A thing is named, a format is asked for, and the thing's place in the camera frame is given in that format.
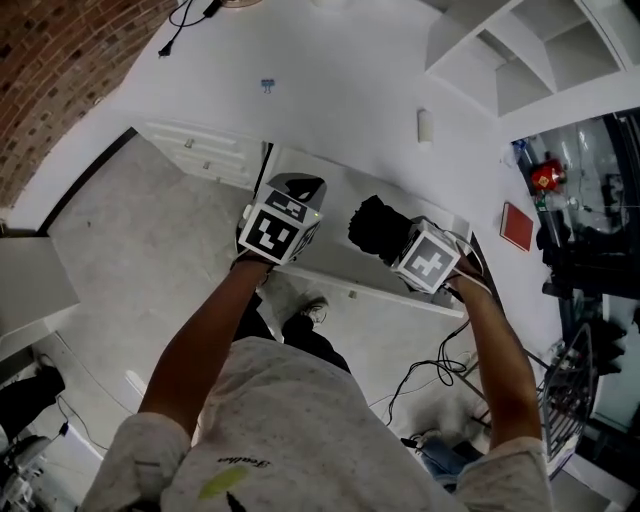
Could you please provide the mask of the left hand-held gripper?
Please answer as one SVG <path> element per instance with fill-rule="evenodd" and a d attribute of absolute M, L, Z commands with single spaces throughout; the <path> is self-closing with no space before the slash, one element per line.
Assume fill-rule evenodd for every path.
<path fill-rule="evenodd" d="M 238 243 L 276 265 L 285 265 L 311 243 L 317 232 L 327 184 L 310 174 L 300 178 L 299 173 L 278 173 L 269 185 L 262 187 L 245 208 Z"/>

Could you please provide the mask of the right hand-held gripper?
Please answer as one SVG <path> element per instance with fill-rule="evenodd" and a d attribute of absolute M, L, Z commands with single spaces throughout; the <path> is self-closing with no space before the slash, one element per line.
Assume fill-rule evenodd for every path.
<path fill-rule="evenodd" d="M 459 259 L 456 239 L 426 217 L 417 217 L 391 271 L 410 289 L 435 294 Z"/>

